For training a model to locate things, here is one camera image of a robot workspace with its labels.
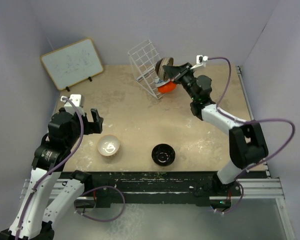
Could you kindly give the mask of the brown patterned bowl cream inside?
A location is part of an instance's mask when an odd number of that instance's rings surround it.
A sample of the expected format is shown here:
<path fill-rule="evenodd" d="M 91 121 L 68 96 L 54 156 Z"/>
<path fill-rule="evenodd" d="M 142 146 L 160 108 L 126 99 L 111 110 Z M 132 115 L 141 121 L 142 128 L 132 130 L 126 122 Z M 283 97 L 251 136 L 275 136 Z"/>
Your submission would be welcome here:
<path fill-rule="evenodd" d="M 172 57 L 164 57 L 156 63 L 155 72 L 160 80 L 167 81 L 169 79 L 169 77 L 166 76 L 164 66 L 172 66 L 173 64 L 174 59 Z"/>

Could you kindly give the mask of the blue and white bowl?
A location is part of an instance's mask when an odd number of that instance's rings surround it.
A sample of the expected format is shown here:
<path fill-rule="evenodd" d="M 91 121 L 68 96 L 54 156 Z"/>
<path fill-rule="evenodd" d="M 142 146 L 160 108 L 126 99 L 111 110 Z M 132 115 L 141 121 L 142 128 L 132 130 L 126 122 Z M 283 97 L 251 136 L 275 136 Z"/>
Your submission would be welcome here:
<path fill-rule="evenodd" d="M 154 81 L 154 83 L 155 83 L 155 87 L 156 87 L 156 88 L 159 88 L 159 87 L 161 87 L 161 86 L 163 86 L 163 85 L 166 84 L 166 82 L 165 82 L 164 80 L 160 79 L 160 78 L 157 78 L 157 79 Z"/>

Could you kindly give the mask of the white wire dish rack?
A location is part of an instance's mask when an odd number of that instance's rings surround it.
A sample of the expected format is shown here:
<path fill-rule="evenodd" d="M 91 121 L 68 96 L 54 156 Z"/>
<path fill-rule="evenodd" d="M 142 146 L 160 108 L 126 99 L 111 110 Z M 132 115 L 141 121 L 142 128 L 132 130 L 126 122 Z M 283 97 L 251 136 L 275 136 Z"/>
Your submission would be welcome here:
<path fill-rule="evenodd" d="M 155 87 L 158 78 L 155 66 L 161 59 L 152 41 L 146 39 L 128 51 L 128 58 L 136 82 L 152 97 L 159 100 L 164 93 Z"/>

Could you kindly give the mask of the black glossy bowl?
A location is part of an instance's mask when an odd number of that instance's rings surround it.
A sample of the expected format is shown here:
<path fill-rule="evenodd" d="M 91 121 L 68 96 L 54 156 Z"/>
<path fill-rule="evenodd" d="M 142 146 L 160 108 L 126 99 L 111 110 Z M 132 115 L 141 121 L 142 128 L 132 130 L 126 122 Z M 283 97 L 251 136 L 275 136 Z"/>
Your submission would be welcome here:
<path fill-rule="evenodd" d="M 175 161 L 176 153 L 170 145 L 161 143 L 152 149 L 151 158 L 157 165 L 167 167 Z"/>

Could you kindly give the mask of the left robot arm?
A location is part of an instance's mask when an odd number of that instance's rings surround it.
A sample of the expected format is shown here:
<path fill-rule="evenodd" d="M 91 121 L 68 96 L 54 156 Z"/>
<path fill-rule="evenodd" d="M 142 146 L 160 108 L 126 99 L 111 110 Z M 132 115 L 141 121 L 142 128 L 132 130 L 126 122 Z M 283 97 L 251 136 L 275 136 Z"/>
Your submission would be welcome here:
<path fill-rule="evenodd" d="M 93 191 L 90 173 L 75 170 L 64 189 L 50 202 L 51 192 L 61 176 L 65 160 L 78 148 L 84 135 L 100 134 L 103 118 L 92 108 L 92 122 L 87 115 L 60 108 L 48 124 L 34 153 L 28 189 L 12 225 L 0 232 L 0 240 L 51 240 L 62 216 L 77 197 Z"/>

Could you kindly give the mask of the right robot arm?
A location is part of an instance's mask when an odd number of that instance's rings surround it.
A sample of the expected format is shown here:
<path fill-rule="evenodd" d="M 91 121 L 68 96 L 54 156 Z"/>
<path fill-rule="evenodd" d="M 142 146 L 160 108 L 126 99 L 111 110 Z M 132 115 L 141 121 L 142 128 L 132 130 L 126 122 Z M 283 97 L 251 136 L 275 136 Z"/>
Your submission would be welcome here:
<path fill-rule="evenodd" d="M 260 124 L 248 123 L 219 109 L 210 96 L 212 79 L 206 75 L 196 77 L 188 62 L 179 66 L 158 62 L 155 72 L 161 80 L 182 85 L 192 100 L 190 109 L 194 116 L 228 135 L 230 160 L 213 176 L 211 184 L 216 195 L 225 195 L 244 169 L 269 154 Z"/>

